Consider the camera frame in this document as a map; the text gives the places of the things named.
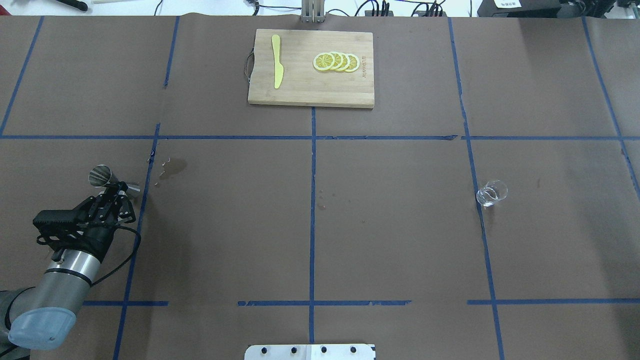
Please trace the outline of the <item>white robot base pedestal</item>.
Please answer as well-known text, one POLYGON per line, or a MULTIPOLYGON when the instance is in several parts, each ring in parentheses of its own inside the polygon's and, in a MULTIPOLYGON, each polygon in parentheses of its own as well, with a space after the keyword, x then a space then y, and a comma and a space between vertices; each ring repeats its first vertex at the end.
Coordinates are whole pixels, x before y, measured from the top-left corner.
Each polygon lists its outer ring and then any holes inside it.
POLYGON ((245 360, 375 360, 374 344, 258 344, 247 347, 245 360))

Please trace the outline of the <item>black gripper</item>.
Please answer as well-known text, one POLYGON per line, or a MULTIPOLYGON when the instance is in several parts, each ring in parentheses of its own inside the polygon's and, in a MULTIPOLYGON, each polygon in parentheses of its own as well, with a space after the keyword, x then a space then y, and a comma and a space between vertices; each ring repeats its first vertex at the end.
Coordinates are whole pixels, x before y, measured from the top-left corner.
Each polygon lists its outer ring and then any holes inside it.
POLYGON ((65 236, 55 236, 67 249, 89 253, 99 261, 105 259, 119 224, 137 221, 126 183, 106 186, 98 196, 84 200, 71 210, 81 218, 77 229, 65 236))

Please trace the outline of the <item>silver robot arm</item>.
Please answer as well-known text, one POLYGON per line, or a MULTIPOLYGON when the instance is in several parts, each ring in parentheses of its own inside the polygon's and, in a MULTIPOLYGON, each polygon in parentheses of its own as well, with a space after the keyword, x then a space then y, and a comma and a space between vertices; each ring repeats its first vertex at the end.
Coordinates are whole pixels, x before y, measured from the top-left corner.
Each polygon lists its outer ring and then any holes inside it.
POLYGON ((54 350, 66 340, 92 287, 115 233, 141 235, 131 199, 140 185, 106 183, 72 209, 41 210, 32 223, 36 241, 52 251, 38 285, 1 292, 1 358, 28 360, 32 350, 54 350))

